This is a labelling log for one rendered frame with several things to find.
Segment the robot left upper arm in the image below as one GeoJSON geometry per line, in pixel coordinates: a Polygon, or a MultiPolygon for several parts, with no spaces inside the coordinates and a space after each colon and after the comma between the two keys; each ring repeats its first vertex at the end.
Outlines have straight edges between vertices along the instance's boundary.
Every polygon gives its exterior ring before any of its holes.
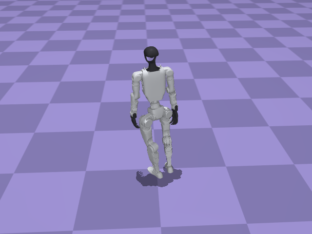
{"type": "Polygon", "coordinates": [[[132,90],[135,96],[135,100],[140,98],[140,81],[142,79],[142,71],[137,71],[132,74],[132,90]]]}

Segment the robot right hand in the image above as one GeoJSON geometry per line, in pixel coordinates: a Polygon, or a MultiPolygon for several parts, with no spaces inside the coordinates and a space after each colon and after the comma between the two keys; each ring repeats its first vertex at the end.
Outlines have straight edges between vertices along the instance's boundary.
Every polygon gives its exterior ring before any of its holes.
{"type": "MultiPolygon", "coordinates": [[[[170,122],[170,123],[172,123],[171,125],[175,125],[175,124],[177,124],[177,122],[178,122],[178,113],[177,113],[177,111],[178,111],[178,106],[176,105],[175,106],[175,109],[172,109],[172,111],[173,111],[173,114],[172,114],[172,121],[170,122]]],[[[169,118],[170,119],[170,118],[169,118]]]]}

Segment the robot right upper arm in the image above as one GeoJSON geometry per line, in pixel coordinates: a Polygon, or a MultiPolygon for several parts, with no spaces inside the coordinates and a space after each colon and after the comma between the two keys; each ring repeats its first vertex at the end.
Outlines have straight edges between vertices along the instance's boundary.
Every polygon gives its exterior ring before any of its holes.
{"type": "Polygon", "coordinates": [[[170,67],[163,67],[166,73],[166,80],[168,86],[166,87],[167,93],[173,93],[175,91],[174,88],[174,72],[170,67]]]}

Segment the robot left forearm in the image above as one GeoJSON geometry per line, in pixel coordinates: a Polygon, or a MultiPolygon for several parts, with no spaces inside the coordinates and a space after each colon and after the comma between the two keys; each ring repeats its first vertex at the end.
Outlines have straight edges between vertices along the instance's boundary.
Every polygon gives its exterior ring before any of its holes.
{"type": "Polygon", "coordinates": [[[137,115],[137,105],[138,105],[138,100],[135,100],[135,96],[133,93],[131,93],[131,111],[130,115],[133,117],[133,114],[136,113],[137,115]]]}

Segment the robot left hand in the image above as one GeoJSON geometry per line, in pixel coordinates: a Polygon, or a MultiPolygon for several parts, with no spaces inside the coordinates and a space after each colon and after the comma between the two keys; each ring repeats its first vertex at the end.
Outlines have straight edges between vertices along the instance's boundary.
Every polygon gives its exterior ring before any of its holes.
{"type": "Polygon", "coordinates": [[[131,115],[130,115],[130,117],[131,117],[131,120],[132,120],[133,125],[134,125],[136,128],[140,128],[140,127],[137,125],[137,123],[136,123],[136,117],[137,117],[136,113],[133,114],[133,117],[132,117],[131,115]]]}

